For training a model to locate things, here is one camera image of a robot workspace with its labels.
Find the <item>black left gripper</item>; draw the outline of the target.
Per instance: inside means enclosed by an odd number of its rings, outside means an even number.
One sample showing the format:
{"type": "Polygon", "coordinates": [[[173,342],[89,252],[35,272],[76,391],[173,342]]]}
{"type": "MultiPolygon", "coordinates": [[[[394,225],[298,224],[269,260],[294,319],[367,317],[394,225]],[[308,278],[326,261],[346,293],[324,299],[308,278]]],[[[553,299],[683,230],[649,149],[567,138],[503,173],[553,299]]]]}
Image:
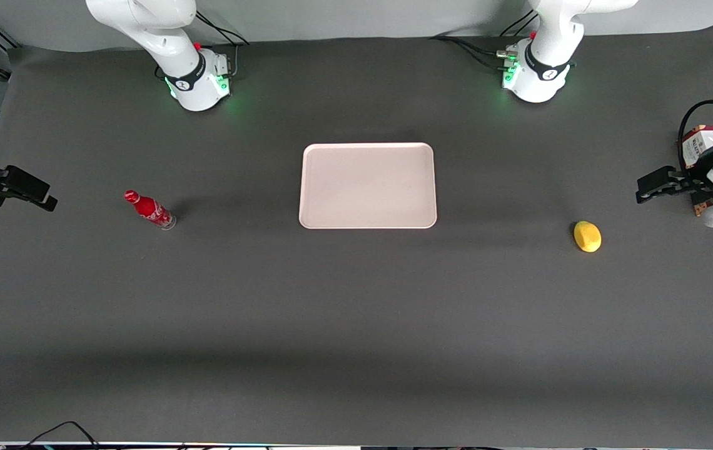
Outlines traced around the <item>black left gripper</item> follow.
{"type": "Polygon", "coordinates": [[[636,202],[664,196],[688,194],[692,203],[713,203],[713,139],[679,139],[677,158],[679,172],[674,166],[663,166],[637,180],[636,202]]]}

